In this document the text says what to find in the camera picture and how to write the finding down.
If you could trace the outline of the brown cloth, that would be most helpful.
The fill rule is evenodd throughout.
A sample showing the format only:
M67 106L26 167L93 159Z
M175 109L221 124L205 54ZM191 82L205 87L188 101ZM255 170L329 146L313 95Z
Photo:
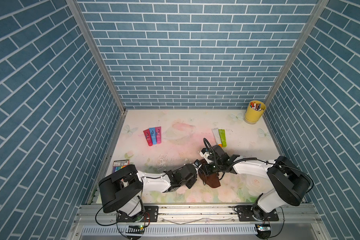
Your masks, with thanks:
M214 162L208 163L206 160L200 160L201 165L198 173L205 185L215 189L221 186L219 178L219 169Z

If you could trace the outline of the green toothpaste tube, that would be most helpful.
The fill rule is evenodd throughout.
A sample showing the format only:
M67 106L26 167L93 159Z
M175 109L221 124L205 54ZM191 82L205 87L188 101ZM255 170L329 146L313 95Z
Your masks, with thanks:
M227 147L227 140L226 140L226 132L224 129L219 129L219 135L221 138L221 142L222 142L222 147L225 148Z

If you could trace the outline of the white orange-cap toothpaste tube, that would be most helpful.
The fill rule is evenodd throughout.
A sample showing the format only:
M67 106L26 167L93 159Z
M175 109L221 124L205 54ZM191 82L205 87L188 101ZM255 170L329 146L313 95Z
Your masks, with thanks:
M215 141L216 141L217 145L222 147L223 144L222 144L222 140L221 140L221 137L220 137L219 129L218 128L213 128L212 132L213 132L213 135L214 135L214 138L215 138Z

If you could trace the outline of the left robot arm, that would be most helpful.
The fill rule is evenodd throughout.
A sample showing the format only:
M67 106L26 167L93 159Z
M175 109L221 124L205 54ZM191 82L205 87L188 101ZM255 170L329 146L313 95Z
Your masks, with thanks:
M182 186L190 189L197 176L198 168L194 164L161 174L145 173L135 165L127 165L99 181L103 212L121 211L135 217L143 211L143 192L170 193Z

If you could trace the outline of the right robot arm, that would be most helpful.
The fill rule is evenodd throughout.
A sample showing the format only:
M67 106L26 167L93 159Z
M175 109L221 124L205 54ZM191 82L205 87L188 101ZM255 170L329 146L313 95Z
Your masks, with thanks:
M261 192L252 205L253 214L268 214L284 205L299 206L313 184L307 174L283 156L267 161L229 156L219 145L203 148L200 156L203 160L199 176L211 188L220 186L219 176L224 174L249 175L271 182L272 188Z

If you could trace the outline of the magenta toothpaste tube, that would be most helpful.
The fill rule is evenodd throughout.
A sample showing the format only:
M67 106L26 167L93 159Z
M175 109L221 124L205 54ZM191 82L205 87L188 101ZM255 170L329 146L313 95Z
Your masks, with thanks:
M155 127L157 144L162 143L162 127Z

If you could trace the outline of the blue toothpaste tube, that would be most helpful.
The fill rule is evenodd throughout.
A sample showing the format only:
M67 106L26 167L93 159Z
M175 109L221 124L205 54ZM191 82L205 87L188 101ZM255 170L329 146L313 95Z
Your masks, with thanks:
M156 128L149 128L150 130L150 136L151 136L151 140L153 145L157 144L157 137L156 137Z

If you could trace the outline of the red toothpaste tube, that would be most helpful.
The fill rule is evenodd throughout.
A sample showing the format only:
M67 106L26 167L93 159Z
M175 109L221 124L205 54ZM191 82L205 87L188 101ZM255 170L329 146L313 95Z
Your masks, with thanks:
M152 141L152 138L151 138L151 132L149 129L146 129L143 131L144 133L144 136L145 136L145 139L148 143L149 146L152 146L153 145L153 141Z

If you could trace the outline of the yellow cup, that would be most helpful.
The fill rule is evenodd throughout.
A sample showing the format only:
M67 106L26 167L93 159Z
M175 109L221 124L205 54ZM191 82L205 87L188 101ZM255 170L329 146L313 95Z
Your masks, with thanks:
M251 106L250 106L250 103L251 102L255 102L255 103L259 103L259 104L261 104L261 107L262 107L262 111L255 111L255 110L253 110L252 108L251 108ZM261 118L261 116L263 115L263 113L265 112L265 110L266 110L266 105L264 104L264 103L262 103L262 102L260 102L260 101L256 101L256 100L253 100L253 101L251 101L250 103L249 103L249 105L248 105L248 108L247 108L247 111L246 111L246 113L245 113L245 116L244 116L244 120L245 120L245 122L247 122L248 124L251 124L251 125L254 125L254 124L256 124L258 121L259 121L259 119Z

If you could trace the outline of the pens in cup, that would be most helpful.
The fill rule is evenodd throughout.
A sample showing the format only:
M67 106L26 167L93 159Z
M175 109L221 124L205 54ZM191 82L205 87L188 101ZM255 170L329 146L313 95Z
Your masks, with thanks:
M259 103L255 103L255 102L251 102L250 103L250 106L251 106L251 108L253 109L253 110L255 110L255 111L262 111L262 107L261 107L261 104L259 104Z

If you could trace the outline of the colourful card on table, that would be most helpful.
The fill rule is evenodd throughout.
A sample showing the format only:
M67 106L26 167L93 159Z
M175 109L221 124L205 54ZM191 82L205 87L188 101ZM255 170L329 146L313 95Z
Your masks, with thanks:
M113 162L112 173L117 172L118 170L125 168L130 164L130 160L118 160Z

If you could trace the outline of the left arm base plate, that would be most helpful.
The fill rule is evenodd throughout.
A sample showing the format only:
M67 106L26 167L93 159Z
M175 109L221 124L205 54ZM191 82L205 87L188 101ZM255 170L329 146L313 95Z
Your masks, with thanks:
M119 211L117 216L118 223L135 223L144 222L145 217L147 222L157 222L158 220L159 207L158 206L145 206L143 210L138 212L135 216L127 216L126 213Z

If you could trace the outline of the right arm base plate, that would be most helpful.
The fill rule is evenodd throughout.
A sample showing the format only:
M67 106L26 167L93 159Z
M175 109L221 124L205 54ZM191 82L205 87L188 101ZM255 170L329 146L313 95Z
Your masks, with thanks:
M238 205L234 207L234 211L237 213L240 222L279 221L279 216L276 210L273 210L270 213L266 213L259 207L253 207L250 205Z

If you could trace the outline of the aluminium front rail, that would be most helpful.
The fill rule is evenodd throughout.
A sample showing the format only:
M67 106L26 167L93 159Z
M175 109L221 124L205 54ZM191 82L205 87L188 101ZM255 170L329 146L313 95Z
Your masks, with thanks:
M214 224L214 223L257 223L249 210L240 210L244 204L145 204L145 209L157 224ZM74 225L95 225L95 219L103 225L116 220L117 213L105 214L100 204L82 205L75 217ZM313 204L300 204L298 207L283 206L272 214L278 215L277 221L266 220L274 224L321 224Z

